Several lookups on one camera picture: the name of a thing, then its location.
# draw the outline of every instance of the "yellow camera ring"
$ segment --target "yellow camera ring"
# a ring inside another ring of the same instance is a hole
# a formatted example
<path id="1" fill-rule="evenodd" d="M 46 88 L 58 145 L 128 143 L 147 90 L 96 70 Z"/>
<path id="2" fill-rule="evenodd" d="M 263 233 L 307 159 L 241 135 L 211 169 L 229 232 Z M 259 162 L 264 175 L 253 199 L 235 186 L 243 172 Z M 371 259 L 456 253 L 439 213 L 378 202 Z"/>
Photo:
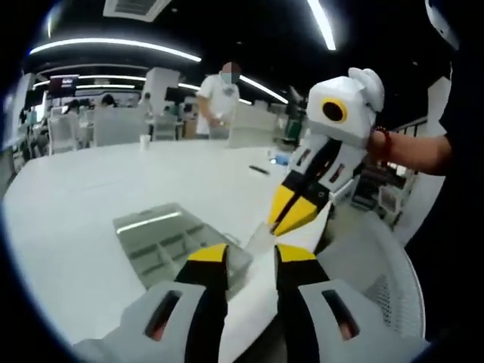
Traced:
<path id="1" fill-rule="evenodd" d="M 321 102 L 324 115 L 334 123 L 344 123 L 348 117 L 345 104 L 338 98 L 325 98 Z"/>

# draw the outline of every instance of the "cup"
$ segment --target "cup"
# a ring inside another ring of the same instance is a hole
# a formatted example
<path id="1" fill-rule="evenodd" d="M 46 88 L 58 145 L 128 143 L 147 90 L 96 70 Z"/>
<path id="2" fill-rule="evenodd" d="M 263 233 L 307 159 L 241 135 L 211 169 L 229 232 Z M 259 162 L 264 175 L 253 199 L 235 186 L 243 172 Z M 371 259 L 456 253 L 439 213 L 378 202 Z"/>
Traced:
<path id="1" fill-rule="evenodd" d="M 141 145 L 141 151 L 146 151 L 150 148 L 150 136 L 149 135 L 140 135 L 139 141 Z"/>

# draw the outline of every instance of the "air vent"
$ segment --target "air vent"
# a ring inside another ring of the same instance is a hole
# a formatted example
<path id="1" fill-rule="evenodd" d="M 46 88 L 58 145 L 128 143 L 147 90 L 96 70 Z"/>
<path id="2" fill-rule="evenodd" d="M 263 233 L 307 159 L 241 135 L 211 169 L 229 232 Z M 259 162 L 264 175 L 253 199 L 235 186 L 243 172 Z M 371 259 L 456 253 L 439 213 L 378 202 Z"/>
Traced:
<path id="1" fill-rule="evenodd" d="M 104 5 L 104 16 L 125 17 L 151 23 L 171 1 L 172 0 L 106 0 Z"/>

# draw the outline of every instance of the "round table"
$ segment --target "round table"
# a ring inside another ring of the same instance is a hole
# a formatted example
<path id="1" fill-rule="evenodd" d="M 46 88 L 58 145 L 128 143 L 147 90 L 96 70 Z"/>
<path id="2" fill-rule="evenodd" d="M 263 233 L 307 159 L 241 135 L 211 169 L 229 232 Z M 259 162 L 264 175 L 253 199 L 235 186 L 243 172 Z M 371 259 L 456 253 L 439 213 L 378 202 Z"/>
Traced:
<path id="1" fill-rule="evenodd" d="M 4 198 L 12 255 L 39 311 L 67 343 L 101 338 L 144 292 L 113 219 L 176 202 L 244 247 L 284 179 L 268 148 L 223 141 L 161 141 L 96 147 L 29 161 Z M 252 170 L 266 169 L 270 175 Z M 279 238 L 314 250 L 327 210 Z M 232 362 L 277 311 L 274 252 L 257 256 L 228 304 L 220 362 Z"/>

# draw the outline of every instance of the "desk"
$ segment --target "desk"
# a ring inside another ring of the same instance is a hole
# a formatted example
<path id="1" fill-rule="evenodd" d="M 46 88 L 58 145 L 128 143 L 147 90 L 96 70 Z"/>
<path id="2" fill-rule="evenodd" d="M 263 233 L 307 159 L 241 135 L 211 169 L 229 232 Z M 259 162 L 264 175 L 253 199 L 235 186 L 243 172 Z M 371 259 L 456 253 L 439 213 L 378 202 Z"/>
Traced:
<path id="1" fill-rule="evenodd" d="M 242 247 L 266 220 L 284 168 L 270 164 L 267 148 L 224 144 L 161 141 L 145 152 L 139 144 L 96 147 L 32 160 L 22 169 L 4 198 L 11 250 L 40 311 L 68 343 L 103 337 L 145 292 L 117 240 L 114 218 L 177 202 Z M 279 241 L 314 250 L 326 219 L 323 210 Z M 273 251 L 256 258 L 245 287 L 230 300 L 220 362 L 235 360 L 274 318 L 274 260 Z"/>

